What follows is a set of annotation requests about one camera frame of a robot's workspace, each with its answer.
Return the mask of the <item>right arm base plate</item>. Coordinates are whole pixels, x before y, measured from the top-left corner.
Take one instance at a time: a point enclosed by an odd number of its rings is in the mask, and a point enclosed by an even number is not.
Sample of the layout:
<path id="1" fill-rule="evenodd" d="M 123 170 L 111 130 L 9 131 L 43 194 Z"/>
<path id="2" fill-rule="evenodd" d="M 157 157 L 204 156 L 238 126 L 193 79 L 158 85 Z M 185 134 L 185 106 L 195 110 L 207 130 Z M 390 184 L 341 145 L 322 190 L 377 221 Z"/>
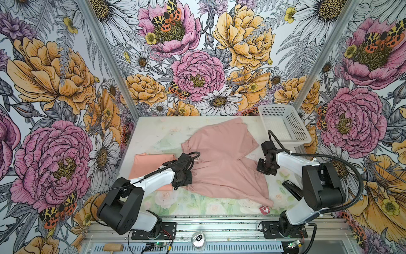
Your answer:
<path id="1" fill-rule="evenodd" d="M 279 221 L 262 221 L 258 230 L 263 233 L 265 239 L 290 239 L 308 238 L 304 225 L 280 225 Z"/>

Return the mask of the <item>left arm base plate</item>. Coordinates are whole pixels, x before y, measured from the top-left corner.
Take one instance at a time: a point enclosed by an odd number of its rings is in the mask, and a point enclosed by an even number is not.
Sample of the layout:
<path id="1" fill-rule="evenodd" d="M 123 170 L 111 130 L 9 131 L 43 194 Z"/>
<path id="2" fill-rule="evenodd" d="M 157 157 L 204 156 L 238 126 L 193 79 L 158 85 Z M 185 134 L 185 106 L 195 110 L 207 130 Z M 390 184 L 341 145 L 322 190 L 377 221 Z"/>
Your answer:
<path id="1" fill-rule="evenodd" d="M 176 238 L 177 223 L 162 222 L 152 231 L 134 230 L 131 233 L 132 240 L 174 240 Z"/>

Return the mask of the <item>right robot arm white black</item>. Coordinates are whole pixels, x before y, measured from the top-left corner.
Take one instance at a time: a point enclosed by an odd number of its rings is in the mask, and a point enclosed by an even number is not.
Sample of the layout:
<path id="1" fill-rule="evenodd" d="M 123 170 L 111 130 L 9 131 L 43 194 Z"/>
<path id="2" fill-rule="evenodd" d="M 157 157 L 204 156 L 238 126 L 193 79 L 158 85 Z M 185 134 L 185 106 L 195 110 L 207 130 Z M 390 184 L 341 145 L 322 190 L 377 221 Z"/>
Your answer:
<path id="1" fill-rule="evenodd" d="M 284 167 L 302 179 L 302 188 L 289 183 L 285 185 L 298 203 L 280 214 L 278 232 L 282 237 L 294 236 L 321 212 L 345 203 L 346 194 L 331 163 L 307 160 L 280 151 L 272 141 L 262 143 L 261 149 L 265 158 L 259 159 L 258 172 L 275 176 L 278 169 Z"/>

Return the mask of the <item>peach graphic t-shirt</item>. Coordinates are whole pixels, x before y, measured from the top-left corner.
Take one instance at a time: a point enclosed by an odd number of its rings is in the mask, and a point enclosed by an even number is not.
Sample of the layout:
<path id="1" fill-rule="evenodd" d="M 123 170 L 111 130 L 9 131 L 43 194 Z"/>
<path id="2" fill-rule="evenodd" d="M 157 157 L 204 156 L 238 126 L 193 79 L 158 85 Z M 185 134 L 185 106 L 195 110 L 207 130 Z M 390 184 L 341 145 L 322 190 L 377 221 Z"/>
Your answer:
<path id="1" fill-rule="evenodd" d="M 128 179 L 135 179 L 156 171 L 164 163 L 175 160 L 174 154 L 135 155 Z"/>

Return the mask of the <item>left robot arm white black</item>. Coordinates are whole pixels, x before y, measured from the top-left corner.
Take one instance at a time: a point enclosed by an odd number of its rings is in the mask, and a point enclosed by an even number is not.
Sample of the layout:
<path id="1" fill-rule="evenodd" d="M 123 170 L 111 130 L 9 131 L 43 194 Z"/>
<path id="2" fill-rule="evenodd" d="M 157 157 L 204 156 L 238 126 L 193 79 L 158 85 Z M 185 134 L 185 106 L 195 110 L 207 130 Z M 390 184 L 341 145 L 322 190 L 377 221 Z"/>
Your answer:
<path id="1" fill-rule="evenodd" d="M 141 210 L 144 197 L 166 185 L 177 190 L 191 184 L 191 170 L 199 157 L 197 151 L 182 153 L 179 159 L 166 162 L 157 170 L 139 178 L 118 178 L 106 192 L 96 216 L 120 235 L 132 231 L 150 239 L 157 238 L 166 230 L 157 214 Z"/>

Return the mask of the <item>white plastic laundry basket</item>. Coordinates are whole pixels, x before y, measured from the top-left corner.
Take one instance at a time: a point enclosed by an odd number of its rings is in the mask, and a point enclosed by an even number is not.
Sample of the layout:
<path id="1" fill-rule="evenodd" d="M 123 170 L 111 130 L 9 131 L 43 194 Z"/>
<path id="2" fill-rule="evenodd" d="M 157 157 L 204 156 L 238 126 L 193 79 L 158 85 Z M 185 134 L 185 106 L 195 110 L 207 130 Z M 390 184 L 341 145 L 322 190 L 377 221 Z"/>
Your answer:
<path id="1" fill-rule="evenodd" d="M 260 105 L 258 110 L 265 133 L 272 131 L 283 145 L 298 147 L 311 142 L 310 133 L 293 106 Z"/>

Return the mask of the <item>dusty pink garment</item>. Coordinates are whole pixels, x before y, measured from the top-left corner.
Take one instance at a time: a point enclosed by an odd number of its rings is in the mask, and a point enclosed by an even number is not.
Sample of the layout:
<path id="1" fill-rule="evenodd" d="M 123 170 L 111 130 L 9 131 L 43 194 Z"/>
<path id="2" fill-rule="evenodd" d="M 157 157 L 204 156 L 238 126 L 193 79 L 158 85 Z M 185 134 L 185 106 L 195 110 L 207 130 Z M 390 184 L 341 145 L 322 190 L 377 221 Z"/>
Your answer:
<path id="1" fill-rule="evenodd" d="M 241 118 L 205 126 L 181 147 L 184 153 L 200 153 L 186 190 L 217 199 L 249 199 L 273 207 L 265 175 L 257 171 L 257 161 L 247 157 L 259 144 Z"/>

